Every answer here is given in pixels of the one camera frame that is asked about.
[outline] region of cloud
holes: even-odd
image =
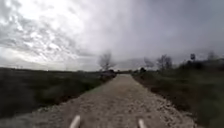
[[[107,50],[119,62],[162,54],[181,61],[210,50],[222,55],[223,6],[222,0],[2,0],[0,47],[14,51],[21,65],[69,70],[98,69]]]

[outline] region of tree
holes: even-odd
[[[167,55],[162,55],[159,59],[157,59],[158,68],[161,70],[171,69],[173,67],[171,57]]]
[[[207,58],[209,61],[213,61],[213,60],[216,60],[218,59],[218,55],[215,54],[215,52],[211,51],[208,53],[208,58]]]
[[[191,61],[195,62],[196,60],[196,55],[194,53],[191,54]]]
[[[106,52],[100,56],[99,65],[104,71],[108,71],[110,68],[115,66],[115,63],[112,59],[112,54],[110,52]]]
[[[145,67],[147,68],[147,69],[149,69],[149,68],[153,68],[154,67],[154,64],[153,64],[153,62],[152,61],[150,61],[149,60],[149,58],[144,58],[144,62],[145,62]]]

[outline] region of field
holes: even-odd
[[[207,128],[224,126],[224,71],[185,68],[133,73],[134,78]]]
[[[59,104],[115,76],[100,72],[32,71],[0,68],[0,118]]]

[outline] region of dirt path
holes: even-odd
[[[118,75],[109,83],[59,106],[0,121],[0,128],[68,128],[75,115],[81,128],[193,128],[194,122],[165,99],[148,92],[130,75]]]

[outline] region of vegetation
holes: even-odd
[[[114,60],[112,58],[112,54],[110,52],[106,52],[100,56],[99,65],[103,71],[108,71],[110,68],[115,66]]]
[[[176,69],[134,72],[136,80],[164,98],[177,109],[191,112],[207,128],[224,126],[224,60],[191,60]]]
[[[114,72],[0,69],[0,118],[59,104],[113,78]]]
[[[172,59],[167,55],[162,55],[159,59],[157,59],[157,65],[160,70],[166,70],[172,68]]]

